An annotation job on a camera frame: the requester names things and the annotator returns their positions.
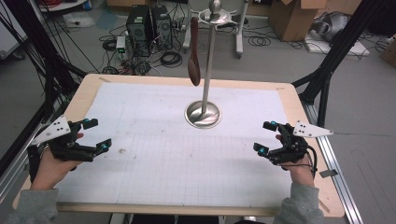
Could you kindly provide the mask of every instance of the aluminum frame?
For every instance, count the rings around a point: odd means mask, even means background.
[[[43,127],[42,123],[35,127],[33,133],[29,136],[28,140],[24,143],[22,150],[19,151],[13,162],[8,166],[5,173],[0,176],[0,204],[7,197],[9,191],[12,189],[22,172],[26,170],[28,165],[27,148],[34,139],[37,132]]]
[[[316,124],[318,119],[318,112],[315,109],[315,106],[306,104],[304,102],[302,102],[302,104],[305,114],[309,119],[309,122]],[[341,171],[341,167],[338,164],[338,160],[335,158],[334,152],[332,151],[332,146],[329,142],[328,137],[318,137],[317,141],[329,170],[335,170],[338,173],[338,175],[332,177],[332,182],[334,183],[338,195],[340,196],[341,203],[344,206],[346,217],[349,220],[349,223],[362,224],[363,220],[361,219],[361,214],[358,210],[357,205],[355,204],[355,201],[353,200],[352,194],[350,193],[349,187],[347,186],[347,182],[344,178],[343,172]]]

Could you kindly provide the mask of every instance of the equipment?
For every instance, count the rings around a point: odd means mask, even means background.
[[[253,149],[258,152],[259,156],[268,159],[273,165],[279,165],[284,162],[297,162],[302,159],[305,154],[309,155],[308,149],[312,150],[314,155],[314,162],[311,162],[312,173],[315,177],[317,170],[317,153],[309,146],[304,137],[319,137],[332,134],[332,131],[319,128],[317,126],[298,121],[296,127],[290,124],[279,124],[274,121],[265,121],[262,125],[264,129],[271,131],[278,130],[281,134],[280,142],[282,147],[274,150],[269,150],[268,147],[254,143]]]
[[[109,150],[110,138],[96,144],[95,147],[85,147],[76,143],[81,125],[84,129],[90,129],[98,125],[98,120],[84,119],[67,122],[65,116],[60,116],[32,140],[32,145],[27,148],[32,182],[40,163],[40,153],[35,145],[48,144],[53,157],[61,161],[93,161],[93,158]]]
[[[332,43],[334,39],[344,30],[350,16],[343,12],[324,12],[316,18],[311,25],[311,30],[321,35],[324,40]]]
[[[153,40],[153,29],[149,14],[149,6],[132,6],[126,22],[126,28],[130,35],[134,55],[148,57],[151,54],[149,47]]]
[[[151,14],[158,49],[171,49],[173,47],[171,17],[166,6],[153,6]]]
[[[121,61],[125,61],[128,59],[128,50],[125,46],[125,36],[117,36],[117,45],[116,45],[116,50],[117,54],[119,55],[119,59]]]

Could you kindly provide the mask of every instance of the cardboard box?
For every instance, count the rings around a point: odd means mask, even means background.
[[[379,57],[393,67],[396,67],[396,40],[393,40]]]
[[[270,13],[270,8],[271,6],[253,4],[253,0],[249,0],[247,6],[247,15],[267,17]]]
[[[109,7],[131,7],[133,5],[150,5],[150,0],[107,0]]]
[[[268,23],[284,41],[303,41],[326,0],[274,0]]]
[[[326,7],[318,11],[318,16],[323,14],[325,11],[340,11],[348,15],[353,15],[360,3],[361,0],[327,0]]]

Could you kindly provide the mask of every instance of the wooden table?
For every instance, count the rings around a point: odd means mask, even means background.
[[[88,75],[82,81],[71,104],[67,107],[65,115],[69,120],[78,121],[85,119],[85,115],[90,109],[92,102],[102,83],[134,83],[152,84],[166,86],[190,86],[191,82],[187,78],[174,77],[126,77],[110,75]],[[306,114],[298,98],[297,92],[289,83],[267,83],[267,82],[247,82],[231,80],[211,80],[211,87],[250,89],[250,90],[271,90],[277,91],[281,103],[285,110],[287,120],[294,125],[296,120],[306,121]],[[318,153],[318,170],[327,170],[323,156],[318,148],[315,139],[306,139]],[[23,189],[29,188],[27,179]],[[317,175],[315,185],[319,191],[319,208],[325,217],[342,217],[344,208],[341,204],[337,191],[330,177],[322,178]],[[139,204],[118,204],[118,203],[58,203],[59,211],[76,212],[112,212],[112,213],[133,213],[133,214],[179,214],[179,215],[212,215],[212,216],[274,216],[278,208],[274,207],[202,207],[202,206],[161,206],[161,205],[139,205]]]

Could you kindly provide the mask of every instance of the computer tower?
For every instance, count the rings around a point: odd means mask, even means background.
[[[133,5],[126,22],[134,56],[148,57],[153,27],[147,5]]]
[[[171,17],[166,6],[153,6],[151,14],[158,49],[171,49],[173,47]]]

